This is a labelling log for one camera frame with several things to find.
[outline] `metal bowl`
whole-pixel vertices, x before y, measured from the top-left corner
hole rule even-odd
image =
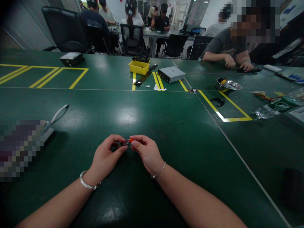
[[[215,87],[218,91],[226,92],[228,90],[241,90],[242,89],[240,84],[238,84],[238,83],[236,83],[232,80],[227,80],[227,82],[221,86],[221,81],[222,80],[223,80],[223,78],[218,78],[216,80],[217,83],[216,83]]]

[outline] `green table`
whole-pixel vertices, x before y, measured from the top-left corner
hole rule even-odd
[[[131,58],[84,55],[85,62],[68,68],[59,61],[62,55],[0,49],[1,119],[50,120],[59,108],[70,105],[53,124],[54,134],[28,172],[2,185],[1,201],[9,225],[77,179],[111,133],[154,139],[168,164],[222,200],[248,227],[288,227],[281,212],[292,226],[304,223],[301,213],[279,203],[283,169],[304,171],[303,129],[284,115],[252,120],[251,113],[263,102],[250,93],[265,90],[271,96],[300,86],[265,70],[244,75],[211,63],[151,59],[159,68],[177,66],[186,72],[186,79],[168,84],[153,74],[141,87],[134,87],[140,75],[130,72]],[[225,75],[243,90],[227,95],[231,102],[218,108],[221,118],[208,101],[223,96],[214,85],[216,78]],[[153,90],[155,83],[167,91]],[[201,91],[186,92],[191,87]],[[126,224],[187,227],[130,149],[72,227]]]

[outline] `yellow plastic bin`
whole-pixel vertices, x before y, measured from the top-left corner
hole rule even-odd
[[[149,71],[150,61],[148,63],[132,61],[129,63],[130,71],[145,75]]]

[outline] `water bottle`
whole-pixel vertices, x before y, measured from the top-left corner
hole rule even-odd
[[[255,114],[259,119],[269,119],[301,105],[304,105],[304,88],[293,91],[287,96],[259,108]]]

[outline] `bangle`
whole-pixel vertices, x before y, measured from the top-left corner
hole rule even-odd
[[[162,169],[159,171],[159,173],[156,174],[155,176],[152,176],[152,175],[151,175],[151,178],[152,178],[152,179],[155,179],[155,178],[162,172],[162,170],[164,169],[165,165],[166,165],[166,162],[165,162],[164,166],[162,167]]]
[[[251,63],[251,60],[245,60],[244,62],[250,62],[250,63]],[[244,62],[243,62],[243,63],[244,63]]]
[[[93,190],[95,190],[99,185],[101,185],[102,182],[100,182],[98,185],[95,185],[95,186],[91,186],[91,185],[88,185],[87,183],[85,183],[85,182],[83,181],[83,179],[82,179],[82,176],[86,173],[86,171],[87,171],[87,170],[83,171],[83,172],[80,174],[80,183],[81,183],[84,187],[86,187],[86,188],[88,188],[88,189],[93,189]]]

